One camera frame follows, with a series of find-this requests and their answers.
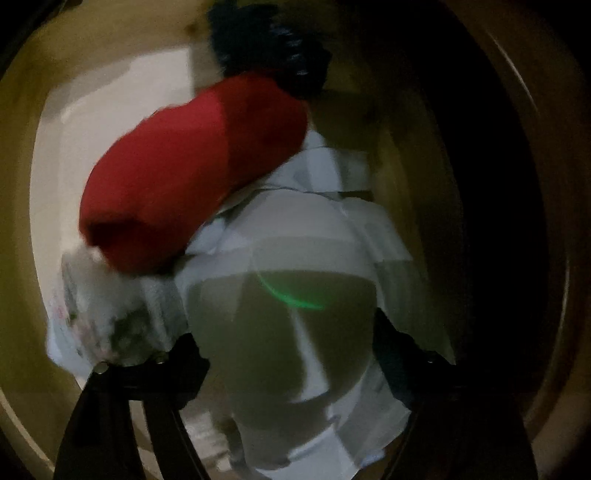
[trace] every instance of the patterned fabric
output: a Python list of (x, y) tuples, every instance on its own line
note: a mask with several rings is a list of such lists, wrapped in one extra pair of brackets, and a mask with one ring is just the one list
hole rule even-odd
[(187, 332), (171, 277), (122, 275), (83, 245), (63, 254), (48, 313), (50, 358), (81, 377), (102, 361), (141, 364)]

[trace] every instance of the white fabric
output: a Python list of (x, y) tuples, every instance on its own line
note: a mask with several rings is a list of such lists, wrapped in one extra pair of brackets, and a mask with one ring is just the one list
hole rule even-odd
[(82, 244), (63, 254), (47, 311), (47, 355), (82, 380), (101, 361), (141, 364), (188, 331), (172, 277), (122, 275)]
[[(304, 147), (197, 232), (176, 283), (201, 353), (226, 384), (241, 437), (235, 469), (349, 480), (409, 414), (371, 352), (376, 307), (419, 345), (451, 350), (436, 320), (414, 327), (416, 315), (396, 305), (424, 298), (397, 286), (420, 278), (387, 213), (339, 195), (369, 190), (364, 154), (327, 148), (315, 132)], [(431, 328), (438, 334), (421, 330)]]

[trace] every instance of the metal rivet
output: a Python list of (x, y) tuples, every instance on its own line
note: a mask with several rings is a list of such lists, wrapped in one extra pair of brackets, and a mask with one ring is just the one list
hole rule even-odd
[(100, 362), (95, 365), (94, 372), (95, 374), (102, 375), (109, 369), (109, 364), (107, 362)]
[(168, 354), (166, 352), (158, 352), (154, 354), (153, 358), (157, 364), (162, 365), (168, 361)]

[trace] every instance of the red sock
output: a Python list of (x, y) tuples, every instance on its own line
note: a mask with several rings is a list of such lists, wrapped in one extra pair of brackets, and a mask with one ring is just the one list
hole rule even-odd
[(304, 105), (258, 74), (231, 77), (143, 120), (92, 170), (79, 228), (113, 268), (157, 270), (230, 193), (296, 154)]

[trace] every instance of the clothing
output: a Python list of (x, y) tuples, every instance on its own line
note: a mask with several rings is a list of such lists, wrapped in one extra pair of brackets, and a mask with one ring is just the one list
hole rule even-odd
[(62, 256), (48, 308), (47, 353), (86, 379), (99, 362), (129, 367), (187, 333), (172, 277), (129, 277), (84, 245)]
[(279, 6), (273, 4), (238, 7), (236, 0), (220, 0), (211, 7), (210, 42), (224, 77), (268, 72), (296, 98), (318, 95), (332, 56), (318, 34), (308, 28), (299, 31), (284, 18), (281, 22), (280, 16)]
[(414, 305), (425, 298), (398, 285), (420, 278), (386, 211), (342, 196), (369, 190), (365, 155), (315, 132), (304, 147), (229, 198), (175, 275), (221, 371), (246, 478), (349, 480), (402, 432), (409, 411), (372, 354), (377, 307), (422, 348), (451, 352), (436, 319), (418, 318), (432, 313)]
[(110, 147), (86, 183), (80, 232), (114, 269), (155, 273), (230, 193), (296, 154), (306, 128), (304, 105), (272, 79), (225, 79)]

